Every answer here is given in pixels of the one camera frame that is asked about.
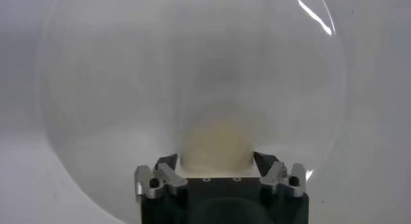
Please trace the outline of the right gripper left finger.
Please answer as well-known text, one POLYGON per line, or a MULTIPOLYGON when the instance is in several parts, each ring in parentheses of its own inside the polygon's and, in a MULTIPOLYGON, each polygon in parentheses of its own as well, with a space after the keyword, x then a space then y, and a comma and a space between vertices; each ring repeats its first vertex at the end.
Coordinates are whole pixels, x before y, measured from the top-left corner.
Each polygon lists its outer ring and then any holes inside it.
POLYGON ((160 157, 153 169, 147 165, 138 166, 134 171, 135 201, 140 202, 142 197, 148 199, 162 198, 165 192, 178 196, 187 188, 188 179, 175 172, 177 153, 160 157))

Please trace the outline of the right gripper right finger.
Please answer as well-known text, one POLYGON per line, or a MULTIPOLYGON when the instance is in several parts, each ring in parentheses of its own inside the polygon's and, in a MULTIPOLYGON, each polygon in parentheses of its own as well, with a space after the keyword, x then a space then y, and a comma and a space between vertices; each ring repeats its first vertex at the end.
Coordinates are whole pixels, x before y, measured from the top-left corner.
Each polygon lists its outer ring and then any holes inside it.
POLYGON ((290 171, 275 155, 253 152, 254 162, 261 175, 259 182, 272 194, 301 198, 306 193, 306 168, 295 163, 290 171))

